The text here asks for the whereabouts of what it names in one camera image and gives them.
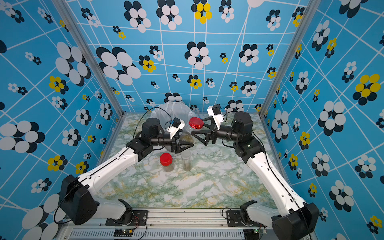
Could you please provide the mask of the red jar lid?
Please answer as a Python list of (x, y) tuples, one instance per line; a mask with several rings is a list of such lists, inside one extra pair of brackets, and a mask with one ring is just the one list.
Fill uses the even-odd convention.
[(189, 120), (189, 126), (194, 130), (200, 130), (204, 127), (204, 122), (198, 117), (192, 117)]

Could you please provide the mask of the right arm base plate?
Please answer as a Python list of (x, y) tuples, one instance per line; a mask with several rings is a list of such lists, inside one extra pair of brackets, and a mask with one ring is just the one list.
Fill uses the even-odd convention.
[(223, 217), (227, 221), (228, 227), (255, 227), (264, 228), (265, 226), (259, 222), (252, 222), (251, 220), (245, 220), (240, 211), (228, 210), (223, 211)]

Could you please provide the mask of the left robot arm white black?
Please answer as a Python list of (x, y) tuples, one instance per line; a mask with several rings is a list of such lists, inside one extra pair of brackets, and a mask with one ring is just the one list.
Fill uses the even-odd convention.
[(116, 224), (128, 225), (133, 219), (133, 208), (121, 199), (116, 202), (99, 200), (99, 190), (122, 171), (143, 160), (156, 146), (169, 146), (177, 154), (193, 147), (192, 143), (180, 140), (184, 126), (183, 120), (174, 118), (164, 130), (158, 119), (148, 118), (141, 132), (113, 157), (78, 177), (69, 175), (63, 180), (59, 208), (77, 226), (91, 219), (111, 219)]

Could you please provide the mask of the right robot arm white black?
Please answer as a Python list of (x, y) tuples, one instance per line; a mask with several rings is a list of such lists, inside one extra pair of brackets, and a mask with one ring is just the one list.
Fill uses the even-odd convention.
[(314, 203), (307, 203), (300, 197), (279, 173), (267, 154), (264, 144), (254, 134), (253, 121), (249, 113), (236, 112), (230, 125), (224, 125), (225, 115), (219, 105), (208, 108), (210, 121), (204, 124), (206, 130), (191, 134), (204, 145), (216, 143), (218, 139), (233, 142), (238, 157), (253, 170), (262, 181), (275, 202), (276, 208), (268, 208), (257, 201), (241, 205), (241, 224), (251, 227), (255, 223), (271, 228), (280, 240), (301, 240), (314, 232), (319, 209)]

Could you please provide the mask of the clear jar with mung beans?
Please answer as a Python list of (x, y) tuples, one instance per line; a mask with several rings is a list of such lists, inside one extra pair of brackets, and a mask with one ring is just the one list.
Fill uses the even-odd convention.
[(193, 144), (194, 143), (194, 137), (191, 135), (191, 132), (193, 131), (193, 128), (189, 125), (189, 123), (186, 123), (186, 125), (183, 128), (182, 133), (180, 134), (180, 141), (188, 142)]

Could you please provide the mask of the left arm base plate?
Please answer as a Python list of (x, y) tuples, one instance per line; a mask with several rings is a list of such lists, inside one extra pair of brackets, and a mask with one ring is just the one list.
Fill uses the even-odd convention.
[(129, 227), (144, 227), (147, 224), (148, 210), (133, 210), (128, 221), (122, 222), (120, 220), (107, 219), (106, 226), (129, 226)]

